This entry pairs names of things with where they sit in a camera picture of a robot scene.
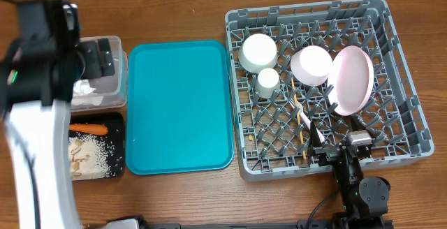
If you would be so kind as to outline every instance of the gray dish rack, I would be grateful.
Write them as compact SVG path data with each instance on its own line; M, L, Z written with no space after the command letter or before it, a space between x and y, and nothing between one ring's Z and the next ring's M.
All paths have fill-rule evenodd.
M374 66L374 88L366 106L356 113L376 138L364 170L412 164L434 151L418 95L385 0L341 0L231 10L226 14L226 46L230 59L230 90L236 124L240 174L263 181L330 171L303 159L309 133L298 125L296 93L305 114L325 136L324 147L346 138L347 118L334 113L327 95L332 87L308 87L298 82L288 65L291 56L308 45L319 45L332 56L344 47L361 47ZM251 34L269 35L278 47L274 69L281 89L271 99L254 90L256 75L243 69L238 50ZM295 88L291 86L294 79ZM300 144L302 131L304 144Z

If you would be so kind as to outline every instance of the orange carrot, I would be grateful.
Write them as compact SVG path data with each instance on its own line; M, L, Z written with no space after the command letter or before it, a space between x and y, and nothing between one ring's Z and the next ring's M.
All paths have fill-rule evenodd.
M70 124L71 131L78 131L92 135L107 135L108 129L102 124Z

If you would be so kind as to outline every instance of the wooden table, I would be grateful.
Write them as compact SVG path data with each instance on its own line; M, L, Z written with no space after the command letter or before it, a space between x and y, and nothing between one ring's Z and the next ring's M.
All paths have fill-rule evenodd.
M74 0L83 36L116 35L129 53L141 43L214 39L224 43L224 15L235 8L326 0ZM447 225L447 0L386 0L436 145L426 160L366 172L391 183L387 219L396 228ZM13 7L0 3L0 51L17 35ZM126 108L120 110L124 115ZM237 155L225 170L75 182L83 223L142 214L151 223L294 223L335 189L331 174L247 183ZM17 228L9 151L0 132L0 228ZM317 218L342 209L330 202Z

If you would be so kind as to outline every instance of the pink plate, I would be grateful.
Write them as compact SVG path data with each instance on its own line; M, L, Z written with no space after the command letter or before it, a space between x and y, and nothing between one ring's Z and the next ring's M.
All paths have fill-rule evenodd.
M328 85L329 103L338 103L335 112L342 116L361 110L371 96L374 70L369 56L359 47L345 47L335 57Z

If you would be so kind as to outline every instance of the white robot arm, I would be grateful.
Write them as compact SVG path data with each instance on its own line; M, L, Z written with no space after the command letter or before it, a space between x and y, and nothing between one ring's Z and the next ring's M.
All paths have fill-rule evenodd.
M20 228L79 229L68 158L73 83L115 74L110 44L81 43L77 6L66 1L19 2L17 11L20 39L0 62L0 119Z
M5 119L21 228L79 229L68 159L70 105L16 103Z

